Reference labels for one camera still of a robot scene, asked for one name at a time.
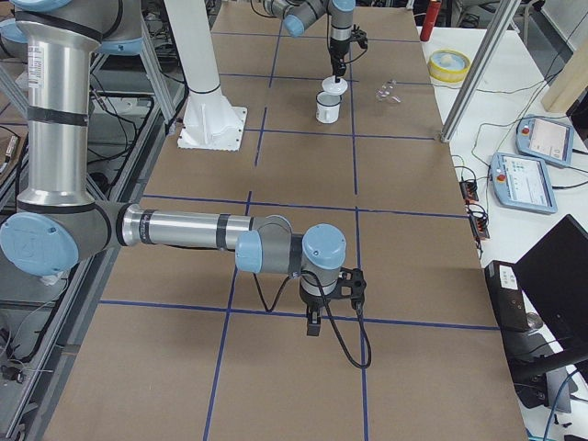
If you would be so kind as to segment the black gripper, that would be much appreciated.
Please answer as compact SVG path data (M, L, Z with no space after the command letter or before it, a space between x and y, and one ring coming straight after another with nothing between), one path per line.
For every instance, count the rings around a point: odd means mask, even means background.
M340 77L346 73L345 56L349 52L350 40L331 39L331 65L333 68L333 82L340 83Z

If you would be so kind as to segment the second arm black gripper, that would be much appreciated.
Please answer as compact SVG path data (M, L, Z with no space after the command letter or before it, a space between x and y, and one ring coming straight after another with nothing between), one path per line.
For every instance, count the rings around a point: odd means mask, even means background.
M322 321L322 298L309 294L304 288L300 289L300 298L306 305L306 335L319 336Z

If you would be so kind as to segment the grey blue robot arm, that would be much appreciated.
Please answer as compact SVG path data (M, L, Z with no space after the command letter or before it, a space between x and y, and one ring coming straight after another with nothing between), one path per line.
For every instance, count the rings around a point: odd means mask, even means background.
M270 17L282 20L290 37L301 37L323 16L331 19L328 52L333 75L343 77L346 72L345 56L353 39L353 18L356 2L351 0L262 1Z

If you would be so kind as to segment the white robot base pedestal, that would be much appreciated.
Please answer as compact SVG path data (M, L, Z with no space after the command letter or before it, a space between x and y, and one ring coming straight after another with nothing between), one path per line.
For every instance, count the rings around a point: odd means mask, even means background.
M232 106L222 92L205 3L168 0L164 4L188 89L178 146L236 152L247 109Z

